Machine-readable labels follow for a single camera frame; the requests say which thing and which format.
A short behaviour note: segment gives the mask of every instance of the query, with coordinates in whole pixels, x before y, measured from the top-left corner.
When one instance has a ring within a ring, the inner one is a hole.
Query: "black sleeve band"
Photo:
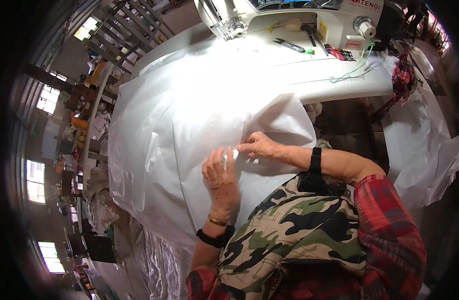
[[[223,235],[220,235],[219,237],[212,238],[207,236],[202,229],[198,230],[196,233],[196,236],[199,237],[199,239],[208,245],[211,245],[215,248],[221,249],[226,247],[226,244],[230,241],[234,234],[234,226],[227,225],[226,226],[226,231],[223,233]]]
[[[311,174],[321,175],[321,148],[313,148],[309,171]]]

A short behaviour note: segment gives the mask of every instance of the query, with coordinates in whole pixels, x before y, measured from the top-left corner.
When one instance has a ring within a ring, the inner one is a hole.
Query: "measuring ruler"
[[[331,80],[337,80],[338,78],[337,77],[334,77],[334,76],[330,76],[329,79]],[[348,75],[345,79],[340,79],[338,80],[338,82],[335,82],[335,83],[332,83],[331,81],[329,81],[329,79],[321,79],[321,80],[311,80],[311,81],[303,81],[303,82],[298,82],[298,83],[292,83],[290,84],[290,86],[293,86],[293,85],[299,85],[299,84],[320,84],[320,83],[328,83],[328,84],[332,84],[332,85],[336,85],[340,82],[363,82],[366,80],[366,78],[364,76],[351,76],[351,75]]]

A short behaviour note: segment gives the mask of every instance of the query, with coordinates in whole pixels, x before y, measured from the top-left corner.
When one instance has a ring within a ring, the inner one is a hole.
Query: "camouflage apron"
[[[289,265],[332,261],[363,275],[356,209],[343,198],[298,191],[299,176],[263,200],[224,249],[218,276],[232,299],[269,299]]]

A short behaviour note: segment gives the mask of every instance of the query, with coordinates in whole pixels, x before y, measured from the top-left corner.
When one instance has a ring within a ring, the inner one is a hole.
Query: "thread snips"
[[[309,51],[306,51],[305,48],[303,48],[302,46],[299,46],[299,45],[295,45],[291,42],[288,42],[284,39],[281,39],[281,38],[276,38],[276,41],[273,41],[275,43],[278,43],[279,45],[282,45],[282,46],[285,46],[287,48],[290,48],[296,52],[299,52],[299,53],[310,53],[310,54],[314,54],[315,51],[314,50],[309,50]]]

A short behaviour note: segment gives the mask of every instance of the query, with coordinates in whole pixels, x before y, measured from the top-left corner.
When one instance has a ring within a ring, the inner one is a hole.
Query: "scissors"
[[[277,41],[273,41],[273,42],[278,43],[279,45],[282,45],[282,46],[285,46],[287,48],[293,49],[294,51],[299,52],[299,53],[305,53],[306,52],[305,48],[303,48],[302,46],[295,45],[293,43],[285,41],[284,39],[280,39],[280,38],[276,38],[276,39],[277,39]]]

